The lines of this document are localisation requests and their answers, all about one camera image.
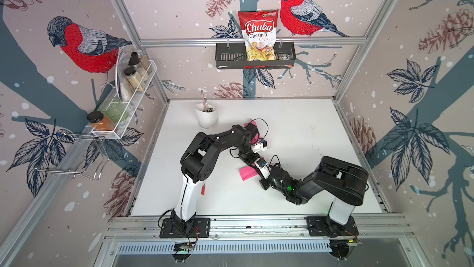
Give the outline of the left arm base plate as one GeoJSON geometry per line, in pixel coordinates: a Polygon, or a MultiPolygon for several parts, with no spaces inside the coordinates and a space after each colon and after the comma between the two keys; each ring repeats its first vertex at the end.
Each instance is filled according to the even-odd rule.
{"type": "Polygon", "coordinates": [[[159,237],[171,238],[208,238],[211,227],[210,218],[193,218],[184,225],[175,223],[175,220],[166,218],[162,222],[159,237]]]}

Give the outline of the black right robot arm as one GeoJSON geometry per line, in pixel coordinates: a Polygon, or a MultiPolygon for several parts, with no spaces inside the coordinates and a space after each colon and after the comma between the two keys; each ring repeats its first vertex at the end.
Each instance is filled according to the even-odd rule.
{"type": "Polygon", "coordinates": [[[369,188],[366,169],[324,156],[317,168],[300,180],[292,178],[280,162],[270,164],[260,159],[255,162],[255,170],[261,176],[260,185],[264,190],[271,187],[292,204],[304,205],[323,191],[335,197],[327,217],[308,224],[311,234],[331,238],[342,234],[357,236],[357,231],[348,231],[348,226],[352,212],[363,204],[365,192],[369,188]]]}

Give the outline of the pink square paper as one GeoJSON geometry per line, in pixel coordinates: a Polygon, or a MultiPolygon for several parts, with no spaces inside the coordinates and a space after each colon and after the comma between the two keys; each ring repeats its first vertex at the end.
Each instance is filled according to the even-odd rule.
{"type": "Polygon", "coordinates": [[[254,120],[246,123],[243,128],[244,132],[244,144],[255,145],[260,142],[260,132],[258,130],[257,124],[254,120]]]}
{"type": "Polygon", "coordinates": [[[242,181],[246,181],[246,180],[251,179],[255,176],[258,176],[257,171],[251,166],[246,166],[244,168],[241,168],[239,170],[239,174],[241,176],[242,181]]]}

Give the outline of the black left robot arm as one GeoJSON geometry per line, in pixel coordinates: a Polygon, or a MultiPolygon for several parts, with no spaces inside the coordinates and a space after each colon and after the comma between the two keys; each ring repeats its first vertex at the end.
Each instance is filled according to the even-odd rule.
{"type": "Polygon", "coordinates": [[[208,135],[199,132],[180,160],[183,182],[177,205],[171,211],[173,225],[182,234],[190,234],[196,216],[196,205],[204,181],[213,172],[221,152],[230,148],[238,149],[238,159],[254,169],[264,179],[257,165],[260,155],[253,151],[254,138],[259,134],[256,125],[236,124],[219,134],[208,135]]]}

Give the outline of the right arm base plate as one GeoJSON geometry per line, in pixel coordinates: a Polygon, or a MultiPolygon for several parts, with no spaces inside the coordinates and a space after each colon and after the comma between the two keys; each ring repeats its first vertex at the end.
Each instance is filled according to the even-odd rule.
{"type": "Polygon", "coordinates": [[[352,216],[349,217],[345,225],[332,221],[328,215],[307,216],[306,224],[311,237],[336,238],[339,236],[356,237],[359,235],[359,230],[352,216]]]}

